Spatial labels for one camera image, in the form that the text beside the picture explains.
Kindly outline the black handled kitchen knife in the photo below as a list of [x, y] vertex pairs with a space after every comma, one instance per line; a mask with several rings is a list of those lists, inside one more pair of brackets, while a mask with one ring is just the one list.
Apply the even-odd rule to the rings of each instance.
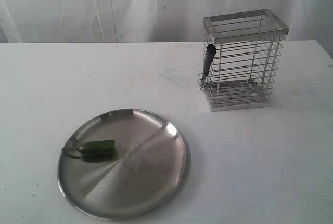
[[206, 48], [206, 54], [204, 58], [203, 68], [202, 68], [202, 77], [201, 77], [201, 87], [205, 86], [206, 78], [209, 75], [209, 70], [211, 63], [216, 55], [216, 47], [213, 44], [209, 44]]

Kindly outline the round stainless steel plate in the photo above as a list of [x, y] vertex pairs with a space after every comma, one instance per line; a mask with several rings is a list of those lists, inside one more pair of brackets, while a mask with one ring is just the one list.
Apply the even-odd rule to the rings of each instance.
[[177, 128], [142, 109], [118, 109], [81, 125], [64, 147], [114, 140], [113, 156], [78, 157], [60, 152], [57, 180], [78, 211], [97, 219], [145, 214], [168, 201], [181, 186], [190, 153]]

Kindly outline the white backdrop curtain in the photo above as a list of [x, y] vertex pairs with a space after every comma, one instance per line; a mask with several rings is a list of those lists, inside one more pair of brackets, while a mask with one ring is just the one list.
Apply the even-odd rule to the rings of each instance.
[[204, 17], [265, 8], [290, 39], [332, 36], [332, 0], [1, 0], [1, 28], [11, 43], [185, 42]]

